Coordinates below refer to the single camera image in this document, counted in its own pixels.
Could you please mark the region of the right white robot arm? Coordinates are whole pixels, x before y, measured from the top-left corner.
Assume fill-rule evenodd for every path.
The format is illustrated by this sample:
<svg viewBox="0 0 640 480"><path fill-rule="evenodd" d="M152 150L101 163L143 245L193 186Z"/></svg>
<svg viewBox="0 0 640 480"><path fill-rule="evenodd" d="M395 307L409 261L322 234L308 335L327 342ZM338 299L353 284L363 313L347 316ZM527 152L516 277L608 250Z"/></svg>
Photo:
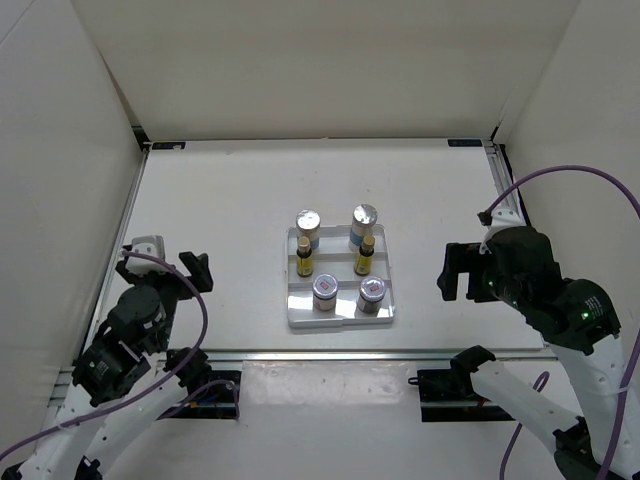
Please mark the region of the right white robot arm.
<svg viewBox="0 0 640 480"><path fill-rule="evenodd" d="M530 226L503 229L483 243L447 244L437 280L444 300L456 299L462 273L469 276L468 299L500 300L542 336L581 411L550 401L481 346L451 360L452 393L497 404L544 444L567 479L638 478L639 399L605 290L590 280L563 277L550 240Z"/></svg>

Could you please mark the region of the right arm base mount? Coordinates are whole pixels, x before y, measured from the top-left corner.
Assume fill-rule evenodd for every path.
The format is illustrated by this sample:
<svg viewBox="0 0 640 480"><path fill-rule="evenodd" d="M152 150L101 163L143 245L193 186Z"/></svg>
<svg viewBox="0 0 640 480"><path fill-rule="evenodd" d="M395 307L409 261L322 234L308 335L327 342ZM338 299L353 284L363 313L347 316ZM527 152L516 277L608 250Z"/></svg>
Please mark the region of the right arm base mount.
<svg viewBox="0 0 640 480"><path fill-rule="evenodd" d="M475 393L464 393L450 370L423 369L407 383L419 394L423 423L508 422L513 418Z"/></svg>

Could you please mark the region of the spice jar white lid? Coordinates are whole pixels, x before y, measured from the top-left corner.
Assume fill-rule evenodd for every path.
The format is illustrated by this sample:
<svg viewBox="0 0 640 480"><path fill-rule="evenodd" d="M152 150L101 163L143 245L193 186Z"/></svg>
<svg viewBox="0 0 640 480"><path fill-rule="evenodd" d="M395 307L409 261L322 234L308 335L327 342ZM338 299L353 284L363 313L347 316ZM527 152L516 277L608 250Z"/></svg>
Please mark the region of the spice jar white lid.
<svg viewBox="0 0 640 480"><path fill-rule="evenodd" d="M362 279L357 301L358 309L364 314L375 314L379 311L387 291L383 279L368 276Z"/></svg>
<svg viewBox="0 0 640 480"><path fill-rule="evenodd" d="M318 275L312 283L313 308L323 312L333 310L338 291L338 280L333 275Z"/></svg>

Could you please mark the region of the small yellow bottle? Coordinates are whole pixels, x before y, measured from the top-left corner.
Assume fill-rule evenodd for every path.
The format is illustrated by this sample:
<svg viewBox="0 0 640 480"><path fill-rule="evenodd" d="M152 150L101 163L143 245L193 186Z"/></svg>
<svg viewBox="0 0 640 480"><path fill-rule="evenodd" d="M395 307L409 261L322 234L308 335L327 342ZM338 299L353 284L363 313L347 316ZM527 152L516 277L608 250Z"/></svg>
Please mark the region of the small yellow bottle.
<svg viewBox="0 0 640 480"><path fill-rule="evenodd" d="M370 273L374 253L375 238L372 235L364 236L354 263L354 272L357 275L367 276Z"/></svg>
<svg viewBox="0 0 640 480"><path fill-rule="evenodd" d="M301 236L297 239L296 271L300 277L310 277L313 274L311 242L308 237Z"/></svg>

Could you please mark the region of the small yellow bottle front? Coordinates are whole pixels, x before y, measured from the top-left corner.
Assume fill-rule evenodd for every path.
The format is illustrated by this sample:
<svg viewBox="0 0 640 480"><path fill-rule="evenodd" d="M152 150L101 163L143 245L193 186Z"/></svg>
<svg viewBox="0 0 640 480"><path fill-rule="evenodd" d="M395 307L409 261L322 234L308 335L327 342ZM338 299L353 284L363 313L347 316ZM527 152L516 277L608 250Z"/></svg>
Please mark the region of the small yellow bottle front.
<svg viewBox="0 0 640 480"><path fill-rule="evenodd" d="M364 236L354 263L354 272L357 275L367 276L370 273L374 253L375 238L372 235Z"/></svg>

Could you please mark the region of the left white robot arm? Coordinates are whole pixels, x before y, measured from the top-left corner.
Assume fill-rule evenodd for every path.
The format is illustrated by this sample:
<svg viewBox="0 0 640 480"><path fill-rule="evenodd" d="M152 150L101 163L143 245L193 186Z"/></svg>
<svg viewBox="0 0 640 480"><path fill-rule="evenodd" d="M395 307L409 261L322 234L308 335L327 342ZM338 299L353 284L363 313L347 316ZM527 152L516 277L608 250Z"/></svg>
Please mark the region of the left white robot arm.
<svg viewBox="0 0 640 480"><path fill-rule="evenodd" d="M182 396L198 400L206 395L210 377L198 345L168 356L163 374L139 393L132 391L150 371L150 357L167 351L179 302L201 302L214 288L207 254L185 251L179 259L185 273L150 253L125 250L116 271L128 289L77 359L54 424L3 452L8 457L26 445L36 446L3 478L101 479L106 458L92 445L134 439Z"/></svg>

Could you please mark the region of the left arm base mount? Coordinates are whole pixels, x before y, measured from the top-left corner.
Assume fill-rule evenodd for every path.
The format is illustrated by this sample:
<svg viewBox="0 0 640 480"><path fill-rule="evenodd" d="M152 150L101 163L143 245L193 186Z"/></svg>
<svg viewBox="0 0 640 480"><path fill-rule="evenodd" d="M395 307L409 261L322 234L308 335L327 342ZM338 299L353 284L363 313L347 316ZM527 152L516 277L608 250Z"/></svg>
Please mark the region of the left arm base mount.
<svg viewBox="0 0 640 480"><path fill-rule="evenodd" d="M197 350L177 372L178 401L159 420L238 420L241 378L240 369L215 369L208 355Z"/></svg>

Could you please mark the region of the tall jar blue label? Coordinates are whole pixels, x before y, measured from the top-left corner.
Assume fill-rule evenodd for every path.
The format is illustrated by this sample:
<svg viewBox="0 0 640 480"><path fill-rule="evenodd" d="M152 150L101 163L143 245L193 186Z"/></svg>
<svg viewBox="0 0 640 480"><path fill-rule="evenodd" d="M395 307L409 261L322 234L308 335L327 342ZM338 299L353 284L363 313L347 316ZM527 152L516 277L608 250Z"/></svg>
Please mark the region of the tall jar blue label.
<svg viewBox="0 0 640 480"><path fill-rule="evenodd" d="M376 208L370 204L360 204L354 208L349 233L349 248L356 252L365 236L371 235L378 220Z"/></svg>
<svg viewBox="0 0 640 480"><path fill-rule="evenodd" d="M297 237L306 237L309 240L311 250L316 250L320 243L321 217L312 209L303 209L296 216Z"/></svg>

